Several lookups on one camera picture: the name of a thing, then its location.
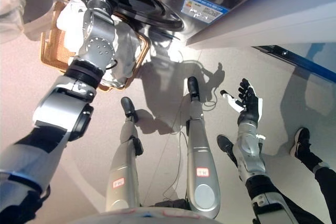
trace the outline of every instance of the wicker basket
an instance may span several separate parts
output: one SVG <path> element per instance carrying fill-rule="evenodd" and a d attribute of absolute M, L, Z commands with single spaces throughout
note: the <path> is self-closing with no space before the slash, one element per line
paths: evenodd
<path fill-rule="evenodd" d="M 61 13 L 61 11 L 65 8 L 65 6 L 66 5 L 63 2 L 55 3 L 53 19 L 51 21 L 49 39 L 48 40 L 46 39 L 46 33 L 41 33 L 41 46 L 39 53 L 41 62 L 43 64 L 56 68 L 62 73 L 64 73 L 68 68 L 69 57 L 75 56 L 74 52 L 70 52 L 68 49 L 64 47 L 65 32 L 58 29 L 56 26 L 57 18 Z M 123 22 L 128 23 L 127 19 L 124 16 L 118 15 L 118 17 L 120 17 L 123 20 Z M 112 89 L 124 90 L 130 86 L 133 79 L 137 75 L 139 68 L 141 67 L 141 63 L 149 50 L 150 41 L 146 37 L 140 35 L 137 32 L 135 32 L 135 34 L 137 35 L 140 41 L 141 52 L 138 55 L 136 62 L 134 64 L 133 75 L 126 80 L 124 87 L 113 88 L 100 84 L 99 89 L 101 91 L 108 92 L 111 91 Z"/>

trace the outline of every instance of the robotic hand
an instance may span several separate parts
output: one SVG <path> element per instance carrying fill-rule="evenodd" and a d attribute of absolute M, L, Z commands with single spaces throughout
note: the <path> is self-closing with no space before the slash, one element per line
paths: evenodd
<path fill-rule="evenodd" d="M 241 81 L 240 86 L 241 88 L 238 89 L 240 94 L 238 96 L 241 98 L 241 105 L 244 109 L 238 117 L 238 125 L 243 120 L 250 120 L 258 125 L 262 114 L 263 100 L 256 96 L 254 88 L 245 78 Z"/>
<path fill-rule="evenodd" d="M 263 99 L 256 96 L 253 86 L 245 78 L 242 79 L 238 91 L 241 101 L 235 99 L 225 90 L 222 90 L 220 94 L 234 110 L 240 113 L 238 125 L 243 120 L 250 120 L 258 126 L 258 122 L 262 116 Z"/>

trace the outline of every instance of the floor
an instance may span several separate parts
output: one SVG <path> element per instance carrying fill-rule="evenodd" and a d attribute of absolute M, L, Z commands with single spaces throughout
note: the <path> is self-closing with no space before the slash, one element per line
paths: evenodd
<path fill-rule="evenodd" d="M 1 46 L 1 148 L 32 129 L 31 116 L 59 72 L 42 65 L 39 43 L 24 36 Z M 218 134 L 233 142 L 238 114 L 219 92 L 237 96 L 242 78 L 264 99 L 259 133 L 267 137 L 263 153 L 274 184 L 294 202 L 331 223 L 319 186 L 288 152 L 301 126 L 311 130 L 311 149 L 336 168 L 336 85 L 253 48 L 193 50 L 168 41 L 154 43 L 137 78 L 123 92 L 99 92 L 85 136 L 69 143 L 51 181 L 51 196 L 31 224 L 63 223 L 104 209 L 108 170 L 124 121 L 120 99 L 129 96 L 139 110 L 137 158 L 141 204 L 184 198 L 185 132 L 189 99 L 186 78 L 194 75 L 201 90 L 207 136 L 221 188 L 222 223 L 251 223 L 253 211 L 237 170 L 216 143 Z"/>

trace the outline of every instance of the black sneaker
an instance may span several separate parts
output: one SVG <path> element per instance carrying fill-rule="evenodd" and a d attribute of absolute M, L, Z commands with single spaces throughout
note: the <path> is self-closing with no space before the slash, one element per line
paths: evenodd
<path fill-rule="evenodd" d="M 224 135 L 217 136 L 218 147 L 225 152 L 233 163 L 237 166 L 237 159 L 233 154 L 233 143 Z"/>
<path fill-rule="evenodd" d="M 300 156 L 304 153 L 310 153 L 310 133 L 307 128 L 300 128 L 295 134 L 295 143 L 290 150 L 290 155 L 300 159 Z"/>

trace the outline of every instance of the blue sticker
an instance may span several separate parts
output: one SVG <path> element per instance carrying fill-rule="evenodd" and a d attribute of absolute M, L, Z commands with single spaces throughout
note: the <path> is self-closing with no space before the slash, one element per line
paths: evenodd
<path fill-rule="evenodd" d="M 184 0 L 181 12 L 206 23 L 211 23 L 229 10 L 207 0 Z"/>

